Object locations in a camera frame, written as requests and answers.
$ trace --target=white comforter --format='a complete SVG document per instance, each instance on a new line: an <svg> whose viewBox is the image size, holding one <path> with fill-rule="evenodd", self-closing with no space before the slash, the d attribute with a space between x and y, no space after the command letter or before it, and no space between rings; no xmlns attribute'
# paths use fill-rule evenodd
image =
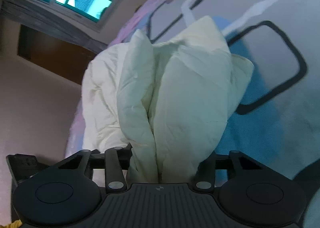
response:
<svg viewBox="0 0 320 228"><path fill-rule="evenodd" d="M187 182L220 141L252 71L210 17L166 43L152 45L137 30L85 72L83 148L131 143L129 182Z"/></svg>

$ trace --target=ribbed black surface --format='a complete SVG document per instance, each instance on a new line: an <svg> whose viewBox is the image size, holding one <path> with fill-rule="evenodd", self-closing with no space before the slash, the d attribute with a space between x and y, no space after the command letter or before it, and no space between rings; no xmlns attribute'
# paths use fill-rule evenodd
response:
<svg viewBox="0 0 320 228"><path fill-rule="evenodd" d="M226 216L212 196L187 184L133 184L110 194L101 207L72 228L247 228ZM298 228L292 224L287 228Z"/></svg>

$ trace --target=bed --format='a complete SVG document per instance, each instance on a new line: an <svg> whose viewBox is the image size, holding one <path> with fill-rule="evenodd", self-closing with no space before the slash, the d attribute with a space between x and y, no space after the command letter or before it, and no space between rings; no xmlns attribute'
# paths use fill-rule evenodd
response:
<svg viewBox="0 0 320 228"><path fill-rule="evenodd" d="M216 148L240 150L293 179L320 158L320 0L163 0L149 9L121 39L143 29L152 43L164 42L199 18L213 18L231 53L255 65L251 83ZM82 147L79 105L66 156ZM218 185L226 173L217 176ZM320 192L304 227L318 227Z"/></svg>

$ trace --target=crosshair logo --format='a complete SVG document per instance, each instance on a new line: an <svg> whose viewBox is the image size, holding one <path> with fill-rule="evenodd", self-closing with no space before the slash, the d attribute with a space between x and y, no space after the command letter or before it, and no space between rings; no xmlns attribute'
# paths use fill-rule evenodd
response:
<svg viewBox="0 0 320 228"><path fill-rule="evenodd" d="M162 190L164 189L164 187L159 185L159 186L156 187L156 189L157 189L158 191L162 191Z"/></svg>

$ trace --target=yellow object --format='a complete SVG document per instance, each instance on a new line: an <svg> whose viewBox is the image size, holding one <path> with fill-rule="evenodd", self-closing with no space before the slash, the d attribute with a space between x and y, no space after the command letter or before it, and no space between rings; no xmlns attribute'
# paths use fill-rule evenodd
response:
<svg viewBox="0 0 320 228"><path fill-rule="evenodd" d="M8 224L6 226L0 225L0 228L19 228L22 225L20 220L14 221L12 224Z"/></svg>

